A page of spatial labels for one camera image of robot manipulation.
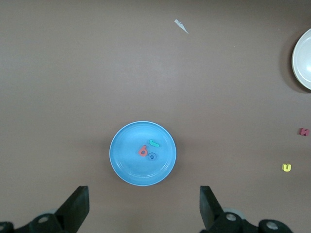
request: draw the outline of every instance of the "silver screw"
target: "silver screw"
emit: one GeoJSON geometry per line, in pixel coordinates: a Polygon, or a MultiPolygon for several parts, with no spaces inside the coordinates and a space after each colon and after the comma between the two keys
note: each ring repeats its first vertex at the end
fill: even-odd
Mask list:
{"type": "Polygon", "coordinates": [[[268,228],[270,228],[272,230],[277,230],[278,229],[277,225],[274,222],[267,222],[266,225],[267,225],[268,228]]]}
{"type": "Polygon", "coordinates": [[[227,214],[226,215],[226,218],[230,221],[235,221],[237,220],[237,218],[233,215],[233,214],[227,214]]]}

